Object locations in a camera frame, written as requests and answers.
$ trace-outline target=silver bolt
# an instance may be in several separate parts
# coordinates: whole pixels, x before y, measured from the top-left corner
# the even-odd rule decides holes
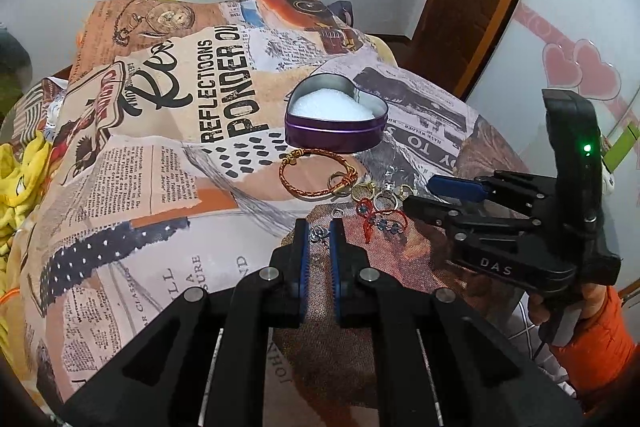
[[[274,279],[278,278],[278,275],[280,275],[280,271],[273,266],[266,266],[260,270],[260,273],[258,273],[258,275],[260,276],[260,279],[273,281]]]
[[[438,288],[435,295],[438,301],[444,303],[449,303],[456,300],[456,293],[450,288]]]
[[[363,268],[360,270],[360,278],[367,282],[377,281],[380,278],[380,272],[375,268]]]
[[[184,300],[188,302],[198,302],[204,297],[204,290],[202,288],[198,288],[197,286],[193,286],[191,288],[187,288],[183,295]]]

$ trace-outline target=purple tin box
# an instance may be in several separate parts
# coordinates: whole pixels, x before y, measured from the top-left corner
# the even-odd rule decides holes
[[[318,89],[336,89],[366,106],[373,120],[333,121],[294,116],[289,107],[301,96]],[[291,93],[284,117],[285,139],[299,148],[316,148],[337,153],[353,153],[371,149],[380,143],[389,108],[379,97],[359,90],[341,74],[318,73],[302,80]]]

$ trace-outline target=orange sleeve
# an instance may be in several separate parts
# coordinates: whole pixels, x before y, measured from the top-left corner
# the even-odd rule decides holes
[[[596,393],[616,380],[634,357],[636,343],[625,328],[622,304],[613,287],[600,311],[578,324],[572,341],[551,352],[569,374],[578,398]]]

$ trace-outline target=pink heart decal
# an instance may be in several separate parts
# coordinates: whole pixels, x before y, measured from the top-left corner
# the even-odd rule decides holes
[[[578,92],[593,100],[613,100],[620,92],[620,75],[600,59],[600,52],[587,39],[575,43],[574,60],[580,64],[582,81]]]
[[[564,58],[564,52],[557,44],[547,44],[544,47],[542,62],[545,65],[546,82],[549,87],[571,88],[580,84],[580,66]]]

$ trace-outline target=braided bracelet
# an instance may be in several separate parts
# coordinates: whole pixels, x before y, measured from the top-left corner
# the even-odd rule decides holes
[[[298,161],[298,158],[304,156],[305,154],[315,154],[318,156],[326,156],[327,158],[334,159],[345,168],[346,174],[337,184],[332,185],[331,188],[326,188],[325,190],[316,190],[316,192],[305,192],[304,190],[295,188],[293,185],[287,182],[286,178],[284,177],[284,169],[287,165],[295,165]],[[301,196],[303,198],[320,198],[322,196],[328,196],[329,194],[337,194],[343,188],[349,187],[350,185],[353,185],[356,181],[358,181],[358,173],[356,172],[356,169],[349,165],[346,159],[334,152],[325,151],[323,149],[293,149],[283,158],[278,174],[280,176],[282,185],[284,185],[284,187],[291,194],[293,194],[294,196]]]

